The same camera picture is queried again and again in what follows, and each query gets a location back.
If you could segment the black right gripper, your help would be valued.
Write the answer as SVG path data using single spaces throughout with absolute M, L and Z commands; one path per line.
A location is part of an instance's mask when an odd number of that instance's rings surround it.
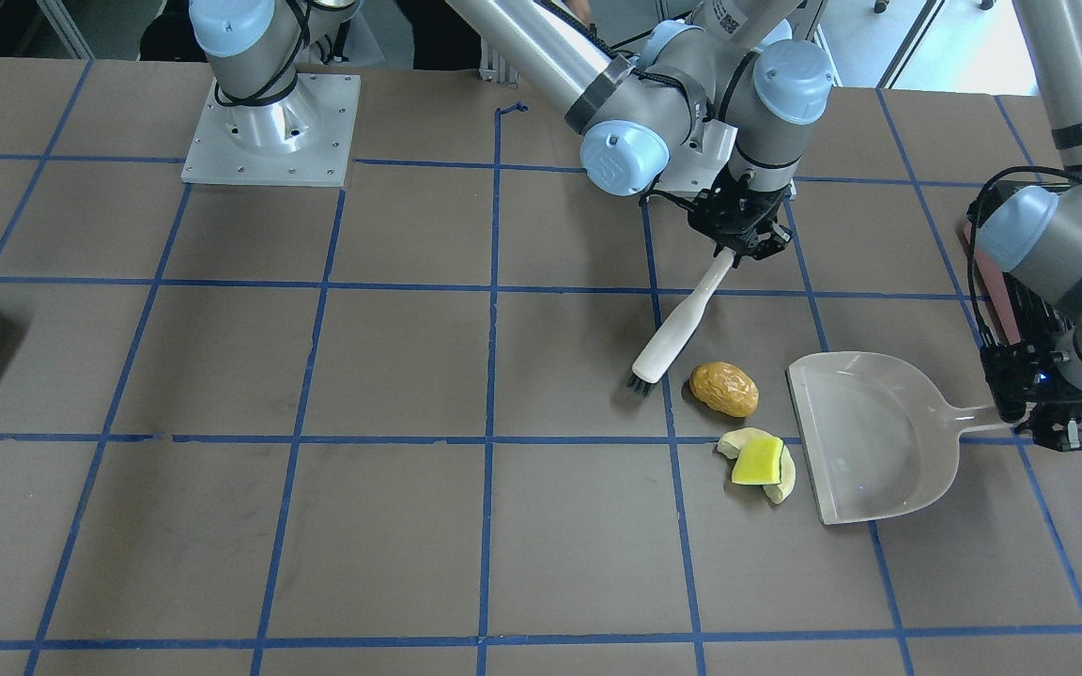
M 790 193 L 790 185 L 773 193 L 742 184 L 703 190 L 688 206 L 688 226 L 712 240 L 715 257 L 765 260 L 793 242 L 793 231 L 779 223 L 779 208 Z

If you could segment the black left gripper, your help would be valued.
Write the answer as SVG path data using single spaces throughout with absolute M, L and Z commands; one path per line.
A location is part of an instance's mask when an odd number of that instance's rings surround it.
M 1035 343 L 987 344 L 980 361 L 997 415 L 1040 448 L 1082 451 L 1082 392 Z

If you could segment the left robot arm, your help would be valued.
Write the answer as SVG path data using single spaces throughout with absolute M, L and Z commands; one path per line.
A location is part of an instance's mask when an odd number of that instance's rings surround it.
M 1060 167 L 1014 165 L 971 202 L 969 246 L 1050 305 L 1068 329 L 1003 344 L 978 321 L 997 414 L 1035 445 L 1082 451 L 1082 1 L 1017 1 Z

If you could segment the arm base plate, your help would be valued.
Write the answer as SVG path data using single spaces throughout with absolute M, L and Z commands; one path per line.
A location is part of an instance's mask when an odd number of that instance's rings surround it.
M 782 165 L 760 165 L 756 161 L 745 159 L 733 146 L 704 146 L 703 151 L 682 148 L 667 163 L 667 170 L 657 177 L 654 188 L 659 193 L 670 193 L 691 200 L 704 190 L 712 193 L 713 185 L 722 173 L 725 178 L 742 184 L 747 190 L 777 193 L 793 180 L 799 159 Z
M 302 72 L 283 100 L 224 107 L 211 88 L 180 178 L 233 187 L 343 188 L 361 90 L 356 74 Z

